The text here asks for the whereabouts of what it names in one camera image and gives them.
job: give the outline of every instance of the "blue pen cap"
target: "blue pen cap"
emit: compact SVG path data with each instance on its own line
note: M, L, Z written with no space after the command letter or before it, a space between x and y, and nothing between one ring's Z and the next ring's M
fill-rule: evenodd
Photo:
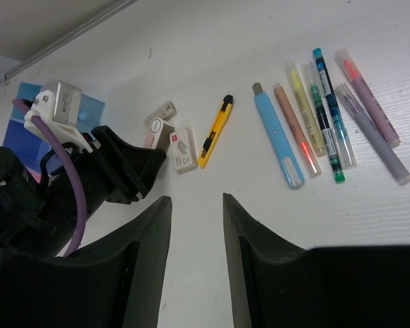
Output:
M323 57L323 55L322 55L322 49L320 49L320 48L314 49L314 50L313 50L313 57L314 57L314 60Z

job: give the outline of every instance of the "pen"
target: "pen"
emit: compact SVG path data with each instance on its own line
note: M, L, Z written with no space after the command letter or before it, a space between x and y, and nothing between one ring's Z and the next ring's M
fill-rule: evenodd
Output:
M317 156L323 156L325 154L325 144L320 135L316 120L314 119L312 108L307 99L307 94L303 88L302 80L294 61L290 61L286 64L286 74L297 99L299 109L301 110L303 121L312 141L313 149Z
M342 114L340 113L339 105L337 103L336 95L334 94L331 79L329 78L327 65L323 59L322 51L320 48L313 50L313 57L316 62L317 71L319 73L320 82L327 98L329 112L334 124L334 133L336 134L336 141L338 150L343 160L343 167L355 167L357 162L354 157L354 152L349 141L349 136L344 126Z
M322 173L319 164L317 163L316 157L313 154L313 151L310 147L310 144L303 134L301 125L298 122L298 119L293 111L290 101L288 101L286 92L280 84L273 86L273 92L275 93L276 99L281 107L284 116L286 117L287 123L292 131L293 137L295 137L296 143L299 146L302 157L305 159L305 164L307 169L310 172L310 176L314 178Z
M383 138L392 148L398 146L401 143L398 133L396 133L348 51L346 49L339 50L336 53L336 60Z
M340 157L336 148L336 143L334 142L333 133L329 127L327 113L323 107L321 92L322 87L320 86L316 64L311 62L306 65L303 69L303 75L305 82L310 89L310 95L314 103L314 108L316 109L320 132L322 133L322 138L327 148L329 164L333 169L334 180L336 180L336 182L344 182L345 177L342 170L342 165L340 164Z
M220 106L219 112L214 120L214 124L211 127L211 130L208 134L204 142L204 146L202 148L202 152L200 153L199 159L197 163L203 169L206 167L208 160L210 159L211 153L216 146L217 140L220 137L221 131L225 126L225 123L230 115L232 103L234 102L234 97L228 94L224 99Z
M368 138L368 141L380 156L392 176L395 177L400 185L408 183L410 181L409 171L407 171L404 164L402 164L401 160L375 128L348 86L343 83L337 87L336 92L340 101L360 127L366 138Z
M292 148L288 143L286 133L276 115L275 108L273 108L271 99L267 96L266 92L262 91L262 86L259 83L255 83L252 86L252 90L255 94L255 106L260 114L287 183L290 188L298 189L302 187L304 177L295 154L293 154Z

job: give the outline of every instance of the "yellow box cutter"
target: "yellow box cutter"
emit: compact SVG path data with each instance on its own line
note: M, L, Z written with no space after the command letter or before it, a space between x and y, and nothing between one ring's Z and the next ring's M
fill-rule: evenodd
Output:
M217 113L217 116L214 120L214 124L211 127L210 133L208 134L208 138L206 138L204 142L204 147L199 156L199 166L203 169L206 167L208 160L210 159L211 153L216 146L217 140L219 140L220 133L225 126L226 120L228 119L232 103L234 102L234 97L228 94L221 104L220 110Z

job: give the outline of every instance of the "pink highlighter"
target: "pink highlighter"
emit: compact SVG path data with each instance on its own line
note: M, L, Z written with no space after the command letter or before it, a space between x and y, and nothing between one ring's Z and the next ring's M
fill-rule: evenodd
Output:
M351 82L351 85L355 92L357 92L366 111L368 111L370 118L375 123L375 126L378 128L384 140L386 140L392 148L399 146L401 141L398 133L396 133L384 110L381 108L372 91L370 91L368 84L362 77L361 72L358 70L348 51L346 49L339 50L336 53L336 60L349 82Z

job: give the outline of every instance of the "tabletop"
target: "tabletop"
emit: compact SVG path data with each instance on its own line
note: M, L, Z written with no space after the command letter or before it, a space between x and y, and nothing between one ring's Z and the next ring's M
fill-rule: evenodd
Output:
M140 0L0 86L0 144L20 82L61 79L105 101L102 123L134 146L144 142L143 120L171 100L172 122L191 126L198 151L221 100L233 95L205 169L177 174L169 154L146 199L103 204L84 236L91 243L171 196L159 327L232 327L223 192L301 247L410 244L410 183L396 183L344 109L358 167L338 185L321 157L323 174L296 191L286 185L251 87L261 82L285 122L272 87L281 83L297 108L284 64L308 63L316 47L334 85L346 78L333 54L350 51L400 135L395 152L410 171L410 0Z

